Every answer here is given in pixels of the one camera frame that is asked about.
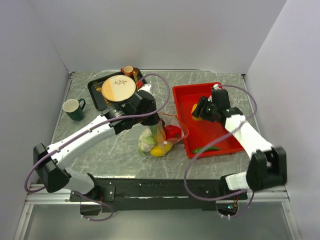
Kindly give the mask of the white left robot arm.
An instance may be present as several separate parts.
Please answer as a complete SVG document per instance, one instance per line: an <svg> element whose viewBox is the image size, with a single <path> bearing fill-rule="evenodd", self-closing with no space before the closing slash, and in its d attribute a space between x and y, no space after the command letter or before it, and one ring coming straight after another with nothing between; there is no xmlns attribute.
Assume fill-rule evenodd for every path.
<svg viewBox="0 0 320 240"><path fill-rule="evenodd" d="M36 172L47 192L69 189L81 193L88 201L100 193L94 177L69 168L82 153L96 144L112 138L136 124L152 126L158 122L154 96L148 90L138 90L124 104L105 109L91 123L69 137L46 147L34 148L34 161L39 163Z"/></svg>

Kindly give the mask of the clear zip top bag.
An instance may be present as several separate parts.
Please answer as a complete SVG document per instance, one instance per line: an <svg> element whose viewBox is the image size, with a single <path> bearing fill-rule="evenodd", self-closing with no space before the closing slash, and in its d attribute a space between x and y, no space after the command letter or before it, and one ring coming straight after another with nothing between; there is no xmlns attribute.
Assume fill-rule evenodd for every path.
<svg viewBox="0 0 320 240"><path fill-rule="evenodd" d="M189 130L188 130L187 126L182 121L180 121L178 119L178 116L176 114L170 115L170 114L166 114L163 112L159 112L158 116L159 116L159 122L156 125L158 125L158 127L161 128L162 138L161 138L161 140L157 141L157 145L163 146L163 145L166 145L167 142L171 142L171 143L173 143L173 146L174 146L176 143L182 141L183 139L185 139L189 135ZM164 126L167 126L167 125L178 126L182 131L181 138L167 139L165 131L164 131Z"/></svg>

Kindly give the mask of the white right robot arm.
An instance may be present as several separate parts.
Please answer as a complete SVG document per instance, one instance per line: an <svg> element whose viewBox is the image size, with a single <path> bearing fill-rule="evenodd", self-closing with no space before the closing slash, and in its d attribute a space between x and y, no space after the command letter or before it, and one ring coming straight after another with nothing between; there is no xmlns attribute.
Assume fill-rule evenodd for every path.
<svg viewBox="0 0 320 240"><path fill-rule="evenodd" d="M242 111L231 107L229 93L216 84L211 96L202 96L193 117L219 123L247 153L250 162L246 171L223 176L219 195L232 198L237 190L260 191L287 183L287 155L283 147L275 147L265 140L247 121Z"/></svg>

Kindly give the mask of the white cauliflower with leaves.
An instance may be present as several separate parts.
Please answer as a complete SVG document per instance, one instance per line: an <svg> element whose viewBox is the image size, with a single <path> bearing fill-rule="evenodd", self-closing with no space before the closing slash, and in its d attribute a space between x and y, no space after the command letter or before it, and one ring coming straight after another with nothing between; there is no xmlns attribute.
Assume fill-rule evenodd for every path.
<svg viewBox="0 0 320 240"><path fill-rule="evenodd" d="M150 152L156 145L157 141L154 139L151 130L149 128L143 130L138 138L137 149L139 153L146 156L146 153Z"/></svg>

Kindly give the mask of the yellow mango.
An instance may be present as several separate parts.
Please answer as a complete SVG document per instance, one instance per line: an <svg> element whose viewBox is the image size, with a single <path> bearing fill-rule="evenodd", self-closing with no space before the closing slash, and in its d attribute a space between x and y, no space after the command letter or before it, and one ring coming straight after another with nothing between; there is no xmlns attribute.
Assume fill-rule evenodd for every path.
<svg viewBox="0 0 320 240"><path fill-rule="evenodd" d="M156 145L151 149L150 155L156 158L162 157L172 149L173 145L172 142L167 142L166 145Z"/></svg>

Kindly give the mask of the green orange mango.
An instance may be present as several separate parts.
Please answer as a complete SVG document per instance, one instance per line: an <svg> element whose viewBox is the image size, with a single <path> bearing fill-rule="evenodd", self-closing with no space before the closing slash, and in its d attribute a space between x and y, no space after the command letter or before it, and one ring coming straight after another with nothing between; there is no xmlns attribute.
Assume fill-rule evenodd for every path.
<svg viewBox="0 0 320 240"><path fill-rule="evenodd" d="M158 127L158 125L152 125L152 126L149 126L149 129L151 131L151 135L152 137L154 138L154 140L156 142L158 142L159 140L162 139L162 132L161 132L161 128Z"/></svg>

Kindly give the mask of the red bell pepper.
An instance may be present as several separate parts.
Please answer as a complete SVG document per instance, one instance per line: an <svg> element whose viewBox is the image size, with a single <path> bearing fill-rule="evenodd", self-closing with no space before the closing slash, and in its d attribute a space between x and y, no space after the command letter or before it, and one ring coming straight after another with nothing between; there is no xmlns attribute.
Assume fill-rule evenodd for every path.
<svg viewBox="0 0 320 240"><path fill-rule="evenodd" d="M163 127L166 139L180 139L182 130L176 125L165 125Z"/></svg>

